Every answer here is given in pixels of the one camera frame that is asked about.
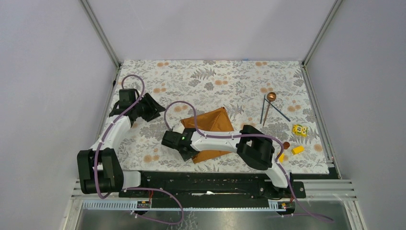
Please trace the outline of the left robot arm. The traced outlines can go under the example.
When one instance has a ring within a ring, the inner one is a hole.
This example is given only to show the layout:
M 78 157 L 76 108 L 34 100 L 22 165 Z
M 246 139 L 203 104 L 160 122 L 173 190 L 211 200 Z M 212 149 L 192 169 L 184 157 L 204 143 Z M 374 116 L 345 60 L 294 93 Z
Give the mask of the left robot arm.
M 140 95 L 136 89 L 119 90 L 119 99 L 109 113 L 103 134 L 89 149 L 77 154 L 82 193 L 121 191 L 124 173 L 117 157 L 121 142 L 138 118 L 149 122 L 164 111 L 149 93 Z

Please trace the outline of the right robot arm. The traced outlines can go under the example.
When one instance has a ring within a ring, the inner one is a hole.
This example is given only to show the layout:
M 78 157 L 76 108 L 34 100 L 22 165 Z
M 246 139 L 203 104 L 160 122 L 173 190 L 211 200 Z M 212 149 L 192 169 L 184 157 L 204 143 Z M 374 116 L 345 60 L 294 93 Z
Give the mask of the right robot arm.
M 240 131 L 226 132 L 196 128 L 185 128 L 180 133 L 168 130 L 161 144 L 177 150 L 184 161 L 206 150 L 236 153 L 247 166 L 263 171 L 270 178 L 278 196 L 287 197 L 293 192 L 290 176 L 279 163 L 284 151 L 283 143 L 253 126 L 245 125 Z

